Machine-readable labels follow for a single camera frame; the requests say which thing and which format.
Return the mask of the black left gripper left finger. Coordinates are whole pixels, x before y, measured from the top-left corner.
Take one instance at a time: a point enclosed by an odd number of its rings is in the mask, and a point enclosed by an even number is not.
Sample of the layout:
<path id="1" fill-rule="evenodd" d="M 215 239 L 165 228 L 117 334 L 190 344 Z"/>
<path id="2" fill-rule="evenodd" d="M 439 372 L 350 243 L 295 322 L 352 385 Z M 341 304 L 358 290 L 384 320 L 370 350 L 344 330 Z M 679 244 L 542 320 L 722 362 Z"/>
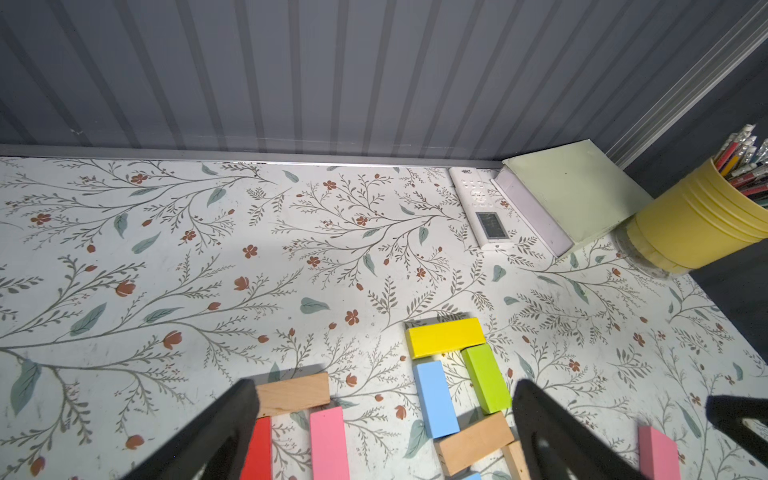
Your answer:
<path id="1" fill-rule="evenodd" d="M 124 477 L 238 479 L 259 407 L 254 381 L 239 380 Z"/>

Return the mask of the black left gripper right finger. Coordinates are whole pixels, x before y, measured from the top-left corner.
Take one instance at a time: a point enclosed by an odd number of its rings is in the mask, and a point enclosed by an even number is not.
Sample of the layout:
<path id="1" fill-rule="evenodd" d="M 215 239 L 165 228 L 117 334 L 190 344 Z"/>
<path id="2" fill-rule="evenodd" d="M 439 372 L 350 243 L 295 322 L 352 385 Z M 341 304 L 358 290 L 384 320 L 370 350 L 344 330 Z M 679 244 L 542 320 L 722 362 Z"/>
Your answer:
<path id="1" fill-rule="evenodd" d="M 644 477 L 531 380 L 517 382 L 513 415 L 532 479 Z"/>

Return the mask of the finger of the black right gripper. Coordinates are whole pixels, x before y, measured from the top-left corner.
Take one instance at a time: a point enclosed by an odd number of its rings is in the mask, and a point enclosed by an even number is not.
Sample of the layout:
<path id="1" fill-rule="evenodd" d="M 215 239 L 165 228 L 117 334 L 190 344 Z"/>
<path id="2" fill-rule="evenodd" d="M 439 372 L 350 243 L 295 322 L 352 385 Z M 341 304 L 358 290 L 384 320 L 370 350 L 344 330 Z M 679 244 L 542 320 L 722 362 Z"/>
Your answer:
<path id="1" fill-rule="evenodd" d="M 744 421 L 757 420 L 767 425 L 767 400 L 729 395 L 709 396 L 706 417 L 713 426 L 733 440 L 763 465 L 767 464 L 767 440 Z"/>

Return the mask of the natural wood block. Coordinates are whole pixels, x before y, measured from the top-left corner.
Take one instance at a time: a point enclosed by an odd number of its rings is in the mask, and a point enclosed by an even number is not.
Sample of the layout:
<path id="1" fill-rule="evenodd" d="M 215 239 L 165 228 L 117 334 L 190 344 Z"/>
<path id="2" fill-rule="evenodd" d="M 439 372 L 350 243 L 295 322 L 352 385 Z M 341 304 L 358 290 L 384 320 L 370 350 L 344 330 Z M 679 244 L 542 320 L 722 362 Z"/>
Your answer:
<path id="1" fill-rule="evenodd" d="M 443 474 L 453 476 L 514 440 L 505 415 L 497 412 L 445 437 L 435 448 Z"/>
<path id="2" fill-rule="evenodd" d="M 530 480 L 522 443 L 513 441 L 501 449 L 512 480 Z"/>

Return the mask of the red block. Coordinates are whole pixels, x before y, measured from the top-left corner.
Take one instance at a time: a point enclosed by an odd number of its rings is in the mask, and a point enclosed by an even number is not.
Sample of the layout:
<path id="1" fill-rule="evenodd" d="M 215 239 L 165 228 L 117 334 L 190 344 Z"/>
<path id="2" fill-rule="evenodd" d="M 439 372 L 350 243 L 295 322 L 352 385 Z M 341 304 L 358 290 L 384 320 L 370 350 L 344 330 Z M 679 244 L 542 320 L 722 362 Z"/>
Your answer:
<path id="1" fill-rule="evenodd" d="M 272 424 L 270 417 L 256 420 L 247 455 L 241 470 L 241 480 L 272 480 Z"/>

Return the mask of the lime green block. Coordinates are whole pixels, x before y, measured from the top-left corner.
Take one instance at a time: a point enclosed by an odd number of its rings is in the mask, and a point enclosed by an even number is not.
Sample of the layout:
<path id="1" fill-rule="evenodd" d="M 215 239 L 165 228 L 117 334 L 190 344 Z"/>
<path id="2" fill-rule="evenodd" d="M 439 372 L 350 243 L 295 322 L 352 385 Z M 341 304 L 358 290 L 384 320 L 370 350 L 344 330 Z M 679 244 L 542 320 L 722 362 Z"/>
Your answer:
<path id="1" fill-rule="evenodd" d="M 483 412 L 490 415 L 510 409 L 512 398 L 491 347 L 469 347 L 461 355 Z"/>

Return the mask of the numbered wood block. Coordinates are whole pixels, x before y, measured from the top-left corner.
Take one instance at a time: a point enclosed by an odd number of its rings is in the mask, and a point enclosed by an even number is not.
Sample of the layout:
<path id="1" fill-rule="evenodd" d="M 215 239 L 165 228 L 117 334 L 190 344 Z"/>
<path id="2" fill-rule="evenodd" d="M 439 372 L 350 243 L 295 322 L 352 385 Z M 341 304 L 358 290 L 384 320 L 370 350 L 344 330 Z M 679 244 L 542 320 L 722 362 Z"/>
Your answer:
<path id="1" fill-rule="evenodd" d="M 330 403 L 326 372 L 256 386 L 258 418 L 295 413 Z"/>

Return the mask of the yellow block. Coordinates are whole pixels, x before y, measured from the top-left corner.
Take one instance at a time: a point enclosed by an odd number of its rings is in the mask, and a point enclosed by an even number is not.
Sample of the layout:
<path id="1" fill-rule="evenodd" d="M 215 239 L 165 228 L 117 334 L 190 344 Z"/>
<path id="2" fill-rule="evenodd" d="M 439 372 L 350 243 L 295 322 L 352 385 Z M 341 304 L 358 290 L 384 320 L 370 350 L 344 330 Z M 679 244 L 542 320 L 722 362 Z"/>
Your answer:
<path id="1" fill-rule="evenodd" d="M 486 342 L 477 318 L 409 328 L 406 340 L 413 359 L 460 351 Z"/>

